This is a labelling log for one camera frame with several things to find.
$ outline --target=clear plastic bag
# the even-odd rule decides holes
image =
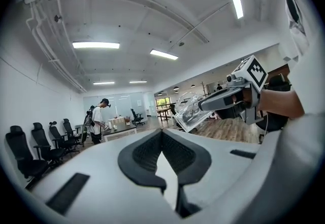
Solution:
[[[191,131],[213,113],[213,111],[199,109],[198,102],[203,98],[200,94],[187,92],[177,101],[175,106],[176,115],[174,117],[186,132]]]

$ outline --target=white shirt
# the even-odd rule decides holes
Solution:
[[[325,112],[325,34],[311,0],[294,2],[298,8],[298,23],[292,19],[288,8],[286,10],[299,62],[288,77],[305,113],[318,114]]]
[[[102,122],[102,113],[101,113],[101,108],[100,107],[95,107],[94,110],[92,111],[92,121],[95,122]],[[98,135],[101,133],[101,126],[95,123],[95,126],[90,126],[90,132]]]

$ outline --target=glass wall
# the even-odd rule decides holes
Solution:
[[[143,121],[147,120],[147,115],[144,107],[143,93],[125,93],[115,95],[104,95],[96,97],[86,97],[83,99],[84,111],[89,110],[91,105],[98,105],[102,99],[108,99],[111,107],[102,109],[102,117],[105,122],[116,116],[131,117],[133,120],[133,114],[131,108],[134,109],[136,114],[142,114]]]

